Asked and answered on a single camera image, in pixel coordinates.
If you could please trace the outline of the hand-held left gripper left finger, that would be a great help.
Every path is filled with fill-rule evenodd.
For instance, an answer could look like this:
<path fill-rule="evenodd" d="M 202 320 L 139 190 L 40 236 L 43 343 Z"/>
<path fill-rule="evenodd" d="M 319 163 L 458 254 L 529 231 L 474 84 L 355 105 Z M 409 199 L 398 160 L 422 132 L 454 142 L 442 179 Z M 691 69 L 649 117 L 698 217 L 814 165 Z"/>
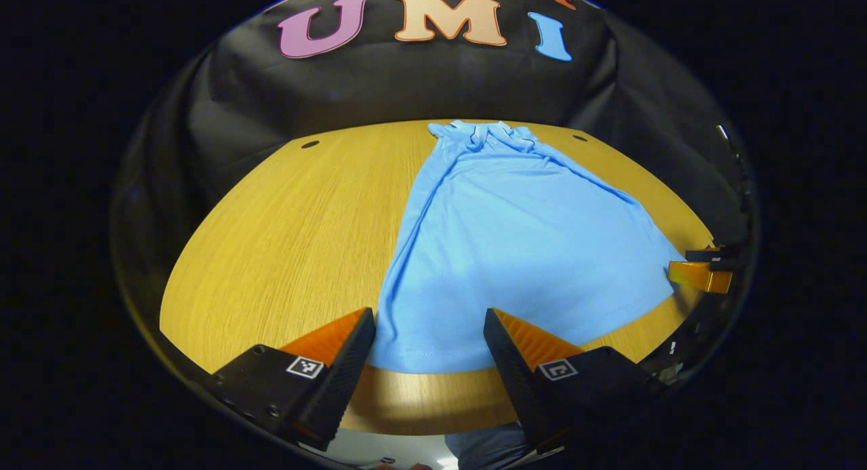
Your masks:
<path fill-rule="evenodd" d="M 249 347 L 210 375 L 205 390 L 267 433 L 325 451 L 337 435 L 374 338 L 373 311 L 362 307 L 284 347 Z"/>

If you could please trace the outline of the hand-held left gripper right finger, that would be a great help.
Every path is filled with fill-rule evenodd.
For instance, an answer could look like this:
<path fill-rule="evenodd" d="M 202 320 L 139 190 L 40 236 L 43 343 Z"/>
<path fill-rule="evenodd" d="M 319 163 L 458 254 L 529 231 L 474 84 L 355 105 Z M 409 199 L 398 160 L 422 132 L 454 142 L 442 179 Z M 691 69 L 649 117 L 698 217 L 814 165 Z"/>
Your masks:
<path fill-rule="evenodd" d="M 603 439 L 657 402 L 666 385 L 610 346 L 589 351 L 500 309 L 483 334 L 535 451 Z"/>

